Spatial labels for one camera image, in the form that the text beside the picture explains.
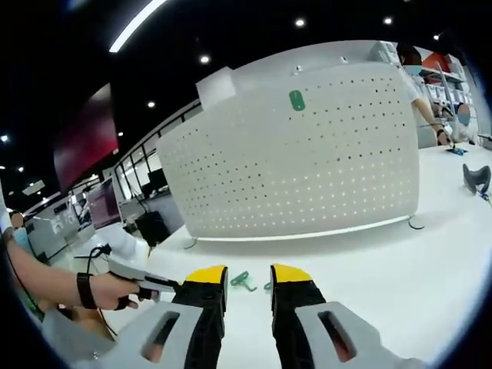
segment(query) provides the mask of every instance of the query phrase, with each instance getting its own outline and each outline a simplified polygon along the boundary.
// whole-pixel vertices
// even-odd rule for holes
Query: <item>human hand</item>
[[[439,132],[440,133],[437,136],[437,140],[440,142],[440,144],[443,146],[449,145],[449,146],[453,147],[454,146],[453,141],[449,137],[448,133],[444,129],[439,130]]]
[[[140,291],[140,286],[135,282],[126,281],[109,273],[92,276],[90,283],[96,306],[104,310],[116,309],[119,298]],[[132,300],[129,301],[128,306],[132,309],[138,308],[138,304]]]

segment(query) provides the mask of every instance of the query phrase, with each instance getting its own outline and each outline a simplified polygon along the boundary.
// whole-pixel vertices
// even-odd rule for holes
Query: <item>black speaker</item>
[[[141,215],[135,223],[141,236],[152,248],[170,236],[168,228],[158,211],[151,211]]]

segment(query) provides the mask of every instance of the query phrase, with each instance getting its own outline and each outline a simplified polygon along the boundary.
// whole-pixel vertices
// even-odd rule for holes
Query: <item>green clip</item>
[[[303,111],[306,108],[304,98],[299,90],[289,92],[289,98],[291,100],[292,108],[295,111]]]
[[[246,283],[246,280],[249,277],[249,273],[247,271],[243,271],[241,274],[239,274],[236,278],[233,278],[231,280],[231,286],[243,286],[246,288],[248,291],[253,292],[256,291],[256,287],[251,288],[249,285]]]

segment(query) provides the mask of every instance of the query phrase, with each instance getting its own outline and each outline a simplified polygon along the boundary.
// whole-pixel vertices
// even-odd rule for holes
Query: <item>white perforated counter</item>
[[[158,154],[198,238],[336,231],[417,210],[414,117],[387,64],[305,72],[234,96],[163,136]]]

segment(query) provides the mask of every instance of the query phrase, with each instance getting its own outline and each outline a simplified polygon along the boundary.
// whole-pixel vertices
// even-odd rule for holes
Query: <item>gray gripper frame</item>
[[[418,359],[402,359],[381,345],[376,328],[338,302],[297,307],[295,313],[311,349],[314,369],[424,369]],[[348,343],[354,357],[341,362],[321,317],[330,322]]]
[[[463,164],[464,184],[472,194],[477,193],[477,186],[483,185],[481,191],[487,192],[490,186],[490,167],[488,165],[480,168],[478,171],[471,171],[466,164]]]
[[[188,347],[195,326],[203,311],[202,307],[158,302],[138,316],[118,334],[115,346],[97,360],[79,361],[75,369],[183,369]],[[166,321],[175,320],[165,342],[161,360],[152,363],[143,358],[142,351],[154,341]]]

